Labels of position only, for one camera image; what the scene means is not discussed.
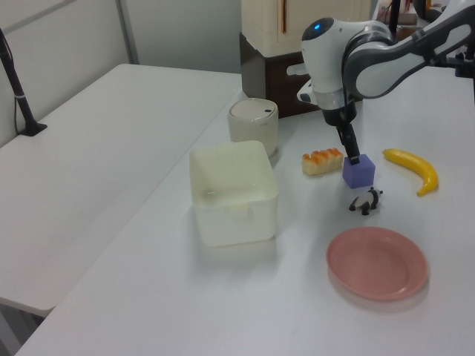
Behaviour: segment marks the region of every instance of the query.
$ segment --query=container lid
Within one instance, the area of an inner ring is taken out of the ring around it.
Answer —
[[[230,110],[230,114],[242,119],[264,119],[271,116],[277,110],[277,105],[265,99],[244,99]]]

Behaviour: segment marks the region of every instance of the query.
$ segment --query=black pole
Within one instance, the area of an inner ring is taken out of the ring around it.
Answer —
[[[22,85],[20,80],[16,75],[15,67],[13,66],[13,61],[10,58],[10,52],[7,47],[7,40],[5,39],[3,32],[0,28],[0,58],[7,72],[8,80],[10,80],[10,85],[12,86],[13,92],[15,94],[15,99],[18,102],[20,110],[23,113],[24,117],[24,130],[19,132],[20,135],[25,136],[35,136],[37,133],[43,131],[47,126],[45,124],[40,124],[35,121],[33,114],[31,113],[30,106],[28,105],[27,98],[24,96]]]
[[[391,4],[391,14],[389,17],[389,31],[393,35],[393,39],[396,40],[396,31],[398,28],[399,8],[401,7],[401,0],[393,0]]]

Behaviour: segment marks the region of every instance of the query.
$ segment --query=cabinet door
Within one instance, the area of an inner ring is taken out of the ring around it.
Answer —
[[[278,41],[299,39],[312,22],[323,17],[342,21],[362,21],[361,9],[370,0],[276,0],[278,6]]]

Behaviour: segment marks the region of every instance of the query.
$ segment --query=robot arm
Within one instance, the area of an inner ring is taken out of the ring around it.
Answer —
[[[302,36],[302,54],[311,80],[298,98],[318,104],[325,121],[336,126],[355,164],[359,150],[350,124],[356,116],[353,97],[386,95],[412,73],[473,39],[475,0],[451,0],[435,22],[398,44],[381,22],[320,19]]]

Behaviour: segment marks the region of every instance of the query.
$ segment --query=toy bread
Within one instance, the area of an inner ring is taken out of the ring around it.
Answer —
[[[342,164],[343,153],[337,148],[313,151],[311,154],[302,156],[302,170],[310,176],[334,171],[340,168]]]

